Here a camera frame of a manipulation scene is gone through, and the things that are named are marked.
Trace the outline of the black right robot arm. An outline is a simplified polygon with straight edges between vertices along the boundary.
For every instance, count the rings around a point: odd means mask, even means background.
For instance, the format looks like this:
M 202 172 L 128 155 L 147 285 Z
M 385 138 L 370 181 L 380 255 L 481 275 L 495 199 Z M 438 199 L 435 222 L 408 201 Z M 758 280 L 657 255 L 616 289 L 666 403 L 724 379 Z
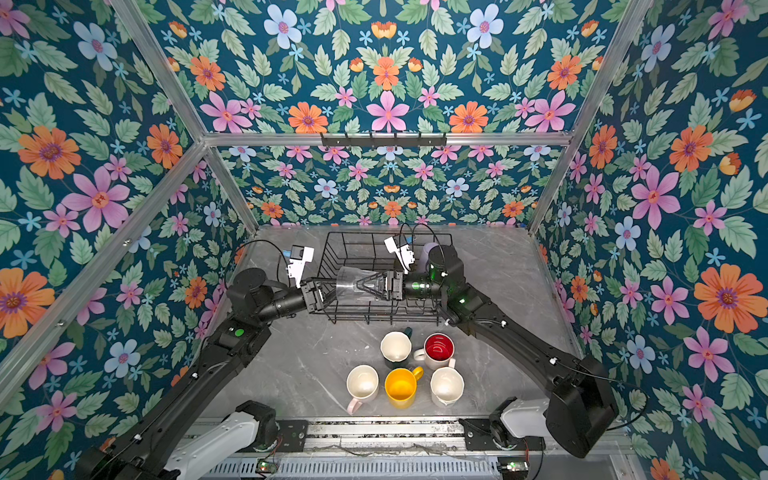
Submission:
M 526 437 L 550 435 L 565 451 L 585 458 L 618 416 L 605 367 L 595 358 L 577 358 L 542 340 L 509 315 L 465 276 L 452 246 L 434 246 L 421 271 L 365 271 L 350 290 L 380 301 L 430 299 L 439 317 L 500 352 L 546 395 L 532 429 L 505 414 L 528 407 L 510 398 L 489 417 L 489 434 L 504 447 Z

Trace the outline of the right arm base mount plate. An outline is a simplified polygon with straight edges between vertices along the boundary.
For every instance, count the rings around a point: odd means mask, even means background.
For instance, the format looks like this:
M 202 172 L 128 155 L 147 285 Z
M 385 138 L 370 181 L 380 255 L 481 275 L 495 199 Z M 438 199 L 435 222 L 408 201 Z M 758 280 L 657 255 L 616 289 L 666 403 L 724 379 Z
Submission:
M 460 418 L 464 430 L 465 448 L 469 451 L 542 451 L 546 449 L 543 437 L 514 437 L 497 420 L 486 418 Z

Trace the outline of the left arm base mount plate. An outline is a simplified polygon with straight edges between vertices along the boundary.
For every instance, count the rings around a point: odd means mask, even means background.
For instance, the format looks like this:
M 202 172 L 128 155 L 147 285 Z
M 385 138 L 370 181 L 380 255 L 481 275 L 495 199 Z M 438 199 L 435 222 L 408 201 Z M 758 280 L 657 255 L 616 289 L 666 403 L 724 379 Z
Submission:
M 307 420 L 277 420 L 276 434 L 271 443 L 251 445 L 241 448 L 238 453 L 300 453 L 304 451 L 308 439 L 309 422 Z

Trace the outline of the clear glass cup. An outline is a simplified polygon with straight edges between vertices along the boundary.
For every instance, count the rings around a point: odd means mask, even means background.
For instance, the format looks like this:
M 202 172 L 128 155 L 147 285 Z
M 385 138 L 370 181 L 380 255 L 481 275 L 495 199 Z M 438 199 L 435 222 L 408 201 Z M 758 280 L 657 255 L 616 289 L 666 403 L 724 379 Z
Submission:
M 344 266 L 336 277 L 336 299 L 346 304 L 387 300 L 387 285 L 387 275 L 383 272 Z

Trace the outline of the lilac plastic cup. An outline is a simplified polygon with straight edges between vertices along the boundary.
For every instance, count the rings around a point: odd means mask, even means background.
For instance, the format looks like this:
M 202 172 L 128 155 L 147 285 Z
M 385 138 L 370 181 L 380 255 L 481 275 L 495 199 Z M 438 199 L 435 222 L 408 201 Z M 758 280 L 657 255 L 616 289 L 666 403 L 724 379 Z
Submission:
M 433 267 L 442 268 L 444 262 L 445 253 L 443 246 L 435 241 L 428 242 L 421 248 L 418 259 L 418 271 L 427 273 Z

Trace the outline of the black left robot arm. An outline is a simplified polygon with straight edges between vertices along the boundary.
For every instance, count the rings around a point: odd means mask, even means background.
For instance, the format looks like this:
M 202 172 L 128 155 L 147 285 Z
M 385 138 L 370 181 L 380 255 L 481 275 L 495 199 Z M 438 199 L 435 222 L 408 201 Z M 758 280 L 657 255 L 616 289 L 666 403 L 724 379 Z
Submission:
M 276 293 L 263 270 L 238 273 L 228 296 L 232 312 L 211 334 L 189 371 L 150 413 L 108 447 L 91 448 L 75 467 L 78 479 L 199 479 L 248 447 L 270 451 L 281 435 L 273 408 L 246 401 L 219 425 L 180 442 L 218 393 L 241 373 L 271 336 L 273 321 L 320 311 L 334 300 L 332 280 L 310 278 Z

